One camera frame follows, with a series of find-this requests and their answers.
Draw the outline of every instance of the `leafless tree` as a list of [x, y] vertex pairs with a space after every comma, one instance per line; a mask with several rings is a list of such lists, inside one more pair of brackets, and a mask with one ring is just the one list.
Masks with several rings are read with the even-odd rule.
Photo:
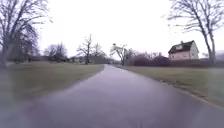
[[85, 43], [82, 43], [77, 49], [79, 55], [83, 54], [85, 56], [85, 64], [89, 63], [89, 56], [92, 52], [92, 35], [90, 34], [88, 38], [85, 39]]
[[114, 43], [111, 50], [110, 50], [111, 55], [114, 55], [115, 53], [117, 53], [117, 55], [119, 56], [119, 58], [121, 60], [122, 65], [124, 65], [124, 62], [126, 60], [126, 55], [128, 53], [128, 50], [126, 49], [126, 46], [127, 45], [117, 46]]
[[145, 52], [145, 56], [147, 56], [148, 59], [152, 60], [158, 56], [162, 56], [162, 53], [161, 52], [151, 52], [151, 53]]
[[99, 56], [102, 53], [102, 48], [99, 43], [96, 43], [92, 48], [92, 55]]
[[202, 53], [202, 55], [203, 55], [205, 58], [208, 58], [208, 57], [209, 57], [208, 53]]
[[205, 40], [209, 59], [215, 62], [215, 40], [214, 31], [223, 26], [224, 23], [224, 1], [223, 0], [170, 0], [172, 2], [171, 12], [168, 20], [181, 22], [175, 24], [183, 27], [184, 32], [199, 31]]
[[0, 0], [1, 67], [5, 66], [15, 45], [24, 41], [37, 41], [34, 26], [44, 23], [47, 11], [47, 0]]
[[48, 57], [49, 60], [62, 61], [66, 58], [66, 47], [63, 43], [52, 44], [45, 49], [44, 54]]

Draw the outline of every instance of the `roof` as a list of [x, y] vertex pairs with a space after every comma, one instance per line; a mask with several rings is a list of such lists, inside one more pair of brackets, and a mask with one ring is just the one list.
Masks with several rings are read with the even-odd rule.
[[171, 47], [171, 49], [169, 50], [169, 54], [172, 53], [178, 53], [178, 52], [188, 52], [191, 50], [191, 46], [194, 43], [194, 40], [189, 41], [189, 42], [182, 42], [180, 44], [174, 45]]

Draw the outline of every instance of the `asphalt road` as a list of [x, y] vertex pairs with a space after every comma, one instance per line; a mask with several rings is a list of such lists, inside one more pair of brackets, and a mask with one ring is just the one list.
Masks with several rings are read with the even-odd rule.
[[223, 128], [224, 111], [152, 79], [105, 66], [0, 120], [5, 128]]

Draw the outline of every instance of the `tree trunk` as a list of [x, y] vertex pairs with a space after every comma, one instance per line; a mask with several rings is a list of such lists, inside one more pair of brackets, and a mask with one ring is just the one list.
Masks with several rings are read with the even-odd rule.
[[2, 47], [2, 52], [0, 53], [0, 68], [6, 68], [7, 58], [10, 55], [12, 49], [13, 45], [9, 45], [8, 47]]
[[213, 36], [213, 33], [211, 30], [209, 32], [209, 36], [210, 36], [210, 39], [212, 42], [212, 52], [211, 52], [212, 64], [215, 64], [215, 61], [216, 61], [215, 40], [214, 40], [214, 36]]
[[85, 64], [87, 65], [89, 63], [89, 55], [86, 55], [86, 61]]
[[0, 68], [6, 67], [7, 60], [7, 47], [2, 47], [2, 52], [0, 53]]
[[212, 55], [211, 47], [210, 47], [210, 45], [209, 45], [209, 43], [208, 43], [208, 37], [207, 37], [207, 35], [206, 35], [206, 33], [205, 33], [204, 30], [202, 30], [202, 35], [203, 35], [203, 37], [204, 37], [205, 44], [206, 44], [206, 46], [207, 46], [208, 55], [209, 55], [209, 62], [213, 65], [213, 64], [214, 64], [214, 57], [213, 57], [213, 55]]
[[124, 66], [124, 60], [123, 59], [121, 60], [121, 65]]

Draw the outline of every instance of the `house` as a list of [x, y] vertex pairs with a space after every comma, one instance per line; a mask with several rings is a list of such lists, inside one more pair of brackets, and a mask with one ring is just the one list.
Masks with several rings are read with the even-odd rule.
[[189, 42], [181, 41], [180, 44], [172, 46], [168, 53], [170, 60], [199, 59], [199, 50], [194, 40]]

